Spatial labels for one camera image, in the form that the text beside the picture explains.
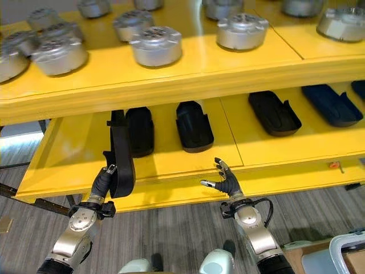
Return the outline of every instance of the gray carpet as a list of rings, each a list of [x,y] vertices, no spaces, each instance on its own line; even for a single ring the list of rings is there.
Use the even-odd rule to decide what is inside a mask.
[[[11,159],[18,159],[16,154],[22,160],[29,159],[34,146],[33,142],[28,151],[26,146],[13,150]],[[0,170],[0,182],[16,187],[25,170],[26,167]],[[280,244],[321,240],[365,227],[364,187],[351,191],[335,187],[270,198],[274,203],[274,217],[269,228]],[[53,200],[67,204],[65,198]],[[237,248],[235,273],[257,273],[234,221],[221,218],[219,205],[183,205],[122,213],[105,219],[91,255],[76,274],[114,274],[129,260],[149,258],[156,252],[162,254],[166,271],[197,273],[204,256],[222,247],[227,239],[233,240]],[[263,215],[267,213],[264,204],[258,209]],[[67,218],[0,197],[2,216],[14,219],[11,231],[0,235],[3,269],[12,274],[35,273],[66,227]]]

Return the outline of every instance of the yellow shelving unit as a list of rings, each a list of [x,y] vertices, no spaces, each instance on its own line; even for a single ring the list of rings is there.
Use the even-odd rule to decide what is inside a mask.
[[[336,7],[348,2],[330,0]],[[149,106],[155,124],[155,151],[134,159],[136,185],[114,199],[118,212],[225,199],[199,184],[219,180],[213,163],[224,159],[247,196],[309,190],[365,181],[358,158],[365,156],[365,121],[349,128],[329,126],[302,95],[300,86],[331,83],[365,112],[350,81],[365,79],[365,42],[339,43],[316,33],[319,17],[298,19],[280,12],[279,1],[257,0],[248,13],[267,18],[265,43],[235,53],[216,44],[216,22],[205,18],[199,0],[165,0],[154,11],[156,25],[182,33],[182,58],[173,66],[139,66],[132,49],[120,43],[113,19],[132,9],[115,5],[105,17],[87,20],[62,14],[82,29],[89,52],[85,66],[48,77],[31,64],[22,75],[0,84],[0,125],[54,118],[25,174],[16,199],[90,191],[109,150],[110,111]],[[27,30],[25,22],[1,26],[2,34]],[[248,103],[248,93],[273,90],[289,100],[303,123],[294,135],[268,135]],[[214,146],[199,154],[181,148],[176,129],[178,102],[199,100],[208,114]],[[340,169],[328,163],[341,161]]]
[[[84,32],[88,63],[60,77],[48,77],[32,63],[16,79],[0,84],[0,125],[365,78],[365,42],[320,37],[317,18],[292,19],[278,7],[278,1],[257,1],[255,10],[247,10],[267,16],[272,27],[264,45],[233,53],[216,45],[216,22],[205,18],[199,0],[166,0],[153,17],[157,25],[182,33],[183,56],[159,69],[139,66],[131,47],[114,33],[113,19],[132,5],[116,5],[113,13],[96,20],[77,11],[62,14]],[[19,22],[1,26],[1,32],[28,28]]]
[[[348,83],[333,85],[348,90]],[[224,195],[199,185],[201,179],[219,180],[213,159],[224,159],[238,175],[248,196],[306,190],[365,179],[358,158],[365,156],[365,121],[349,128],[326,124],[298,88],[277,90],[289,99],[303,127],[294,135],[268,135],[255,118],[247,95],[200,101],[214,133],[214,146],[198,154],[182,150],[176,128],[177,103],[150,107],[155,124],[155,151],[134,159],[136,187],[131,196],[116,199],[117,210],[171,206],[223,199]],[[356,94],[349,97],[364,110]],[[105,166],[109,150],[110,112],[53,119],[19,186],[16,198],[87,193]],[[328,163],[341,160],[339,169]]]

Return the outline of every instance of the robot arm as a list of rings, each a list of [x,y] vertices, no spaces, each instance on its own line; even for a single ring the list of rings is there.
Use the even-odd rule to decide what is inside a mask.
[[[294,274],[290,264],[285,259],[280,246],[273,235],[266,228],[273,213],[273,204],[269,199],[259,199],[252,201],[246,199],[238,183],[237,178],[232,173],[227,164],[215,158],[219,174],[224,178],[221,183],[202,180],[203,186],[212,187],[230,197],[230,201],[221,205],[221,213],[224,219],[234,218],[242,228],[248,243],[252,249],[252,256],[262,274]],[[269,215],[265,222],[262,221],[261,214],[254,207],[262,201],[270,202]]]
[[[115,170],[113,164],[108,169],[102,169],[92,185],[88,200],[71,209],[66,230],[37,274],[72,274],[90,254],[92,241],[100,230],[102,220],[115,214],[113,202],[104,203]]]

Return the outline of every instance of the silver cylindrical part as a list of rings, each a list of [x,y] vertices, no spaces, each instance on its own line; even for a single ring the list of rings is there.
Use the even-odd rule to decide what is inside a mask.
[[[317,32],[341,42],[359,42],[365,38],[365,10],[359,7],[327,9]]]
[[[149,27],[134,35],[130,44],[137,63],[158,67],[177,61],[182,55],[181,34],[170,27]]]
[[[157,10],[164,6],[164,0],[133,0],[138,10]]]
[[[323,0],[284,0],[281,10],[294,17],[314,17],[323,9]]]
[[[18,31],[3,41],[6,47],[20,51],[24,56],[28,57],[38,48],[39,39],[34,31]]]
[[[7,81],[28,67],[28,59],[14,49],[2,49],[0,55],[0,83]]]
[[[238,14],[243,7],[243,1],[240,0],[210,0],[205,9],[205,16],[220,20],[230,15]]]
[[[109,0],[81,0],[78,9],[85,18],[97,18],[111,11]]]
[[[78,38],[84,40],[84,35],[78,24],[73,22],[61,22],[42,31],[41,39],[54,39],[59,37]]]
[[[58,16],[54,9],[40,8],[29,14],[27,22],[34,31],[41,31],[51,25],[62,22],[62,18]]]
[[[146,10],[128,11],[113,21],[116,35],[122,42],[129,42],[134,34],[139,34],[153,25],[152,14]]]
[[[80,39],[58,38],[43,41],[32,60],[46,75],[70,72],[86,63],[88,53]]]
[[[202,0],[202,5],[204,6],[204,7],[207,7],[207,5],[209,4],[209,3],[211,3],[211,2],[213,2],[214,0]]]
[[[250,50],[263,44],[269,22],[255,15],[240,13],[218,23],[217,43],[234,50]]]

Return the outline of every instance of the white plastic bin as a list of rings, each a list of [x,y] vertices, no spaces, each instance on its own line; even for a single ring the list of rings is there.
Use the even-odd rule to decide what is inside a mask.
[[[343,260],[341,249],[365,243],[365,231],[334,237],[328,249],[302,257],[306,274],[350,274]]]

